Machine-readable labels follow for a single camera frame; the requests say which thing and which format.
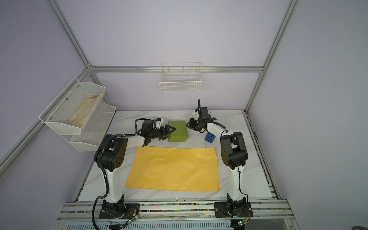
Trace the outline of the green gift box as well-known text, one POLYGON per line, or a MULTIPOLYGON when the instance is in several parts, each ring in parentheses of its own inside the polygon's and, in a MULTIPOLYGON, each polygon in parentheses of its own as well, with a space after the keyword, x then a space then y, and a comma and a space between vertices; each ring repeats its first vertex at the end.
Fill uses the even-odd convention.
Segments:
POLYGON ((168 135, 169 142, 184 142, 189 138, 185 121, 169 120, 168 125, 175 128, 175 131, 168 135))

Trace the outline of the yellow orange wrapping paper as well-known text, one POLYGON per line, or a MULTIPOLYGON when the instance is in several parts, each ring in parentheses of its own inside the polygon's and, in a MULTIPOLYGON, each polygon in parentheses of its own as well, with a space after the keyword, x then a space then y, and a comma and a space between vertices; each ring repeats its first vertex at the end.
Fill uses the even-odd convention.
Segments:
POLYGON ((215 149, 138 147, 126 187, 180 192, 219 191, 215 149))

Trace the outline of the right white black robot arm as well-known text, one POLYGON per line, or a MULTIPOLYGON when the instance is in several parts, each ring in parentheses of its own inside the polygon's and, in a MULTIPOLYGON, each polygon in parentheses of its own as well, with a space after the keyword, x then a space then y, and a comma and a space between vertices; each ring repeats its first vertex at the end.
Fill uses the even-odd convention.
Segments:
POLYGON ((248 160, 248 151, 240 131, 233 132, 212 117, 207 107, 198 103, 193 117, 186 127, 200 133, 209 132, 219 139, 221 158, 229 169, 229 196, 233 200, 241 200, 248 195, 242 191, 243 170, 248 160))

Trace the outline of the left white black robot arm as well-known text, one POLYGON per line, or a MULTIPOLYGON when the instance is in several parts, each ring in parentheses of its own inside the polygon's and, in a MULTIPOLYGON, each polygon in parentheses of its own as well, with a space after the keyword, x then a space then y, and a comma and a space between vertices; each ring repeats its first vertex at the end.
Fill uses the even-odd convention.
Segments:
POLYGON ((106 192, 99 196, 108 203, 118 203, 123 199, 120 183, 120 167, 125 158, 126 151, 131 148, 145 147, 152 139, 165 140, 176 128, 166 124, 162 125, 161 118, 138 118, 134 122, 133 134, 107 134, 98 147, 94 161, 103 174, 106 192))

